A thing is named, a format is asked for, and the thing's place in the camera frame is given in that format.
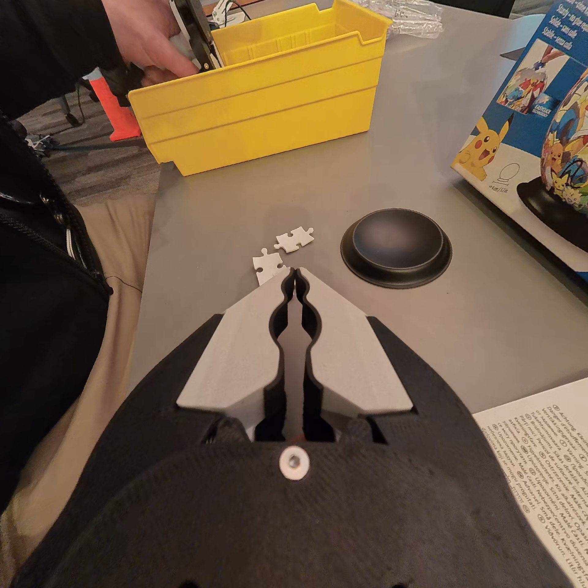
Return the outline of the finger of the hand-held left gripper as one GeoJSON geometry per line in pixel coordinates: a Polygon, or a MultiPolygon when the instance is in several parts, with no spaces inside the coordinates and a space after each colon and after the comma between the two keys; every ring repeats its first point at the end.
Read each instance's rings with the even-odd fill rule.
{"type": "Polygon", "coordinates": [[[224,68],[223,59],[211,35],[198,33],[198,68],[202,72],[224,68]]]}

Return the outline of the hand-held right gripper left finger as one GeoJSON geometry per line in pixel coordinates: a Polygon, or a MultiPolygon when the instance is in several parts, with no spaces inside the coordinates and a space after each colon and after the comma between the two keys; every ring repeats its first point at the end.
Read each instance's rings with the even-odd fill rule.
{"type": "Polygon", "coordinates": [[[283,268],[223,314],[181,391],[180,408],[237,418],[257,441],[284,440],[285,358],[295,271],[283,268]]]}

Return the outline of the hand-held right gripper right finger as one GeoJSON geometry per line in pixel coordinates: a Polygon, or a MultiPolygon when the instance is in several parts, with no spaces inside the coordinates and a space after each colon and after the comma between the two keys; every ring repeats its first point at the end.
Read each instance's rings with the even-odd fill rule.
{"type": "Polygon", "coordinates": [[[352,419],[413,409],[364,311],[305,268],[296,270],[296,296],[311,339],[303,377],[306,440],[334,442],[352,419]]]}

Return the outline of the yellow plastic bin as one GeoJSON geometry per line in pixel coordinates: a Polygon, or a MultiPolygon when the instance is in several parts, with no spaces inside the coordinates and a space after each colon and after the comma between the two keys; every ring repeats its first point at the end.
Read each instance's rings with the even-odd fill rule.
{"type": "Polygon", "coordinates": [[[214,31],[224,67],[129,93],[146,145],[187,176],[366,132],[391,24],[334,1],[214,31]]]}

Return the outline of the joined white puzzle pieces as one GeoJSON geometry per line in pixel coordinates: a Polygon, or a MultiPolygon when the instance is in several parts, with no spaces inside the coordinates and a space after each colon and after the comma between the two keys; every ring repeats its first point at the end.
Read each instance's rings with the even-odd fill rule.
{"type": "Polygon", "coordinates": [[[261,286],[279,274],[283,269],[289,270],[283,263],[280,253],[268,252],[267,248],[261,249],[259,256],[252,257],[252,264],[258,285],[261,286]]]}
{"type": "Polygon", "coordinates": [[[300,247],[309,245],[314,240],[313,231],[313,227],[305,230],[299,226],[290,232],[276,236],[276,243],[273,247],[275,250],[282,249],[285,253],[290,254],[299,250],[300,247]]]}

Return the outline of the person's left forearm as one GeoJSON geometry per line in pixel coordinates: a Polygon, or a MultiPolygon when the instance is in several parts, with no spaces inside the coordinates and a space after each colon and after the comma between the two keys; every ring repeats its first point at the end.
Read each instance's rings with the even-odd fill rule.
{"type": "Polygon", "coordinates": [[[123,68],[101,1],[1,1],[1,112],[9,120],[72,92],[95,68],[123,68]]]}

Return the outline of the black round puzzle stand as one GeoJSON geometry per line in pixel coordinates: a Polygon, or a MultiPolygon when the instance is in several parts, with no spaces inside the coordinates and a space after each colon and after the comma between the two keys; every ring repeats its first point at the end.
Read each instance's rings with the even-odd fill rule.
{"type": "Polygon", "coordinates": [[[387,289],[413,289],[435,281],[449,267],[452,244],[430,217],[409,209],[365,215],[341,240],[345,265],[363,281],[387,289]]]}

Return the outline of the colourful puzzle box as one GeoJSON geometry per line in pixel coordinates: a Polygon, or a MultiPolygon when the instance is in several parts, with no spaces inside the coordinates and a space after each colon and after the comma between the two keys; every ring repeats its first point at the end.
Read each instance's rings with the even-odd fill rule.
{"type": "Polygon", "coordinates": [[[452,168],[587,283],[587,1],[555,1],[452,168]]]}

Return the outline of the person's left hand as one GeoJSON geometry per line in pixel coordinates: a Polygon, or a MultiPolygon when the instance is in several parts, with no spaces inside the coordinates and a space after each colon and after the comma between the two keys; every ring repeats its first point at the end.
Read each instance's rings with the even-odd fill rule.
{"type": "Polygon", "coordinates": [[[170,42],[180,27],[169,1],[102,1],[119,53],[143,70],[143,87],[199,73],[170,42]]]}

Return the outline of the black ribbed object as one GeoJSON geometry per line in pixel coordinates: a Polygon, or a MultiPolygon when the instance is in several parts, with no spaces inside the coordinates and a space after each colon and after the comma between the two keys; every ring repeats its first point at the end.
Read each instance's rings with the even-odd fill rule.
{"type": "Polygon", "coordinates": [[[134,63],[123,64],[102,72],[109,89],[121,107],[130,107],[129,92],[142,88],[144,71],[134,63]]]}

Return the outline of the orange traffic cone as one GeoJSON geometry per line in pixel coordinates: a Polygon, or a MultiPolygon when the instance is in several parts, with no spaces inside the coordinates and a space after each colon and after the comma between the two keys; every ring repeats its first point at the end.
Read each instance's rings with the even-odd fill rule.
{"type": "Polygon", "coordinates": [[[142,132],[134,113],[128,107],[120,106],[100,69],[95,68],[84,79],[90,83],[112,126],[113,132],[109,139],[119,142],[141,137],[142,132]]]}

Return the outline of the person's beige trousers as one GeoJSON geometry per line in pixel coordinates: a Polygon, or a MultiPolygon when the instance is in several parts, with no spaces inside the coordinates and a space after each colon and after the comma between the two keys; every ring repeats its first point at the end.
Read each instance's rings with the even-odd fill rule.
{"type": "Polygon", "coordinates": [[[62,513],[127,394],[155,197],[128,195],[77,209],[112,289],[104,339],[82,393],[37,445],[1,512],[1,587],[11,585],[62,513]]]}

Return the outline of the person's black jacket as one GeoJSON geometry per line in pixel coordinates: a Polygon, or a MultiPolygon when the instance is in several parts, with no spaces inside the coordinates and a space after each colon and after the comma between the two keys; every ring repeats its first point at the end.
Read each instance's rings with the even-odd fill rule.
{"type": "Polygon", "coordinates": [[[1,114],[1,511],[82,393],[112,289],[78,209],[1,114]]]}

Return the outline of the clear plastic bag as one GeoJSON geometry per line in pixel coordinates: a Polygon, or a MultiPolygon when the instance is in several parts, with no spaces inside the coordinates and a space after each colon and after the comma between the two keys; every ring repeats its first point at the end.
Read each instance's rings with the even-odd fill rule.
{"type": "Polygon", "coordinates": [[[431,1],[389,1],[387,3],[392,20],[387,37],[408,35],[434,40],[443,33],[444,8],[431,1]]]}

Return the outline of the white printed leaflet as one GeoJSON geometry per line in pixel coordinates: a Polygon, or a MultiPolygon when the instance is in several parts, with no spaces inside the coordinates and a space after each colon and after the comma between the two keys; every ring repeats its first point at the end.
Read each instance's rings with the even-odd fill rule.
{"type": "Polygon", "coordinates": [[[587,378],[474,414],[527,522],[587,587],[587,378]]]}

